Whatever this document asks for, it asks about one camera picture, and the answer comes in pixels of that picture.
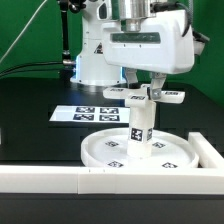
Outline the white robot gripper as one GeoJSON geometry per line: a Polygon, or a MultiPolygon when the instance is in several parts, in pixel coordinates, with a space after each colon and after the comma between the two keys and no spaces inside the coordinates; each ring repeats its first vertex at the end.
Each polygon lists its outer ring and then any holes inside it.
{"type": "Polygon", "coordinates": [[[103,55],[108,64],[125,68],[129,89],[138,89],[137,70],[150,73],[150,98],[159,100],[167,74],[188,72],[194,65],[192,28],[182,36],[184,10],[159,12],[141,21],[139,32],[123,32],[118,21],[102,25],[103,55]]]}

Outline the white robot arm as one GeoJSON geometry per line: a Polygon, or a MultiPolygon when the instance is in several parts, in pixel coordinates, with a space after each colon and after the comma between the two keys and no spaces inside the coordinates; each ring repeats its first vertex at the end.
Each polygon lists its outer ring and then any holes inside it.
{"type": "Polygon", "coordinates": [[[136,72],[143,70],[151,73],[149,97],[161,99],[166,77],[190,71],[209,41],[193,29],[192,8],[177,0],[87,0],[71,81],[136,88],[136,72]]]}

